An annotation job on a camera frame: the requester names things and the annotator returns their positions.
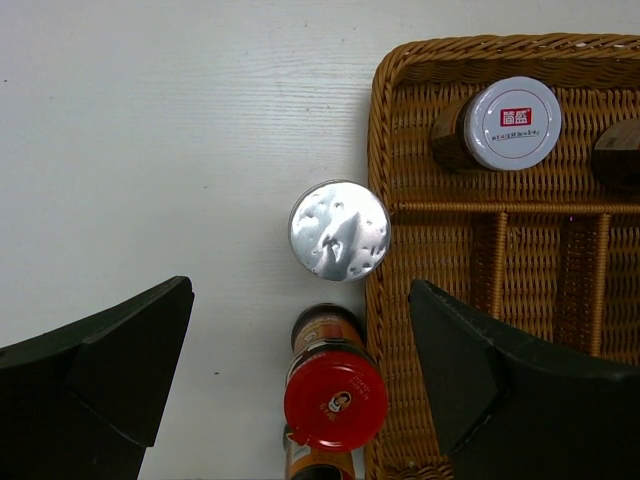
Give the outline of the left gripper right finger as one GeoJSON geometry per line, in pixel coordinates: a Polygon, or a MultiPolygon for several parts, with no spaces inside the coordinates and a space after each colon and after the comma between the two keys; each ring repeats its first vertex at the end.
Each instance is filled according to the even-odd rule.
{"type": "Polygon", "coordinates": [[[552,344],[425,280],[411,325],[457,479],[635,479],[639,370],[552,344]]]}

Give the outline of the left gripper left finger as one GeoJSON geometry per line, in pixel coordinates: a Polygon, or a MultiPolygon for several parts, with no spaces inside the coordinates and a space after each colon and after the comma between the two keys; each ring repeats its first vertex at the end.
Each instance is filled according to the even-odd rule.
{"type": "Polygon", "coordinates": [[[171,389],[194,302],[175,276],[1,349],[4,479],[135,479],[171,389]]]}

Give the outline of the silver-cap pepper shaker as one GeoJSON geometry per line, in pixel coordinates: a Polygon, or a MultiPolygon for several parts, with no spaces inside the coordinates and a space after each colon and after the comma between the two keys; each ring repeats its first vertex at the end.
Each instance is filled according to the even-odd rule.
{"type": "Polygon", "coordinates": [[[288,240],[296,260],[314,276],[335,283],[360,281],[382,263],[390,248],[390,215],[368,188],[330,180],[295,202],[288,240]]]}

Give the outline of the white-lid spice jar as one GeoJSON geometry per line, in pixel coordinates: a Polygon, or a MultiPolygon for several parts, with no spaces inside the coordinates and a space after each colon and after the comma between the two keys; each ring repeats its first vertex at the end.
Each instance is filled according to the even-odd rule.
{"type": "Polygon", "coordinates": [[[594,176],[611,188],[639,189],[639,119],[610,126],[596,141],[591,167],[594,176]]]}
{"type": "Polygon", "coordinates": [[[561,127],[561,107],[549,87],[510,77],[438,115],[431,130],[433,156],[454,172],[525,170],[550,154],[561,127]]]}

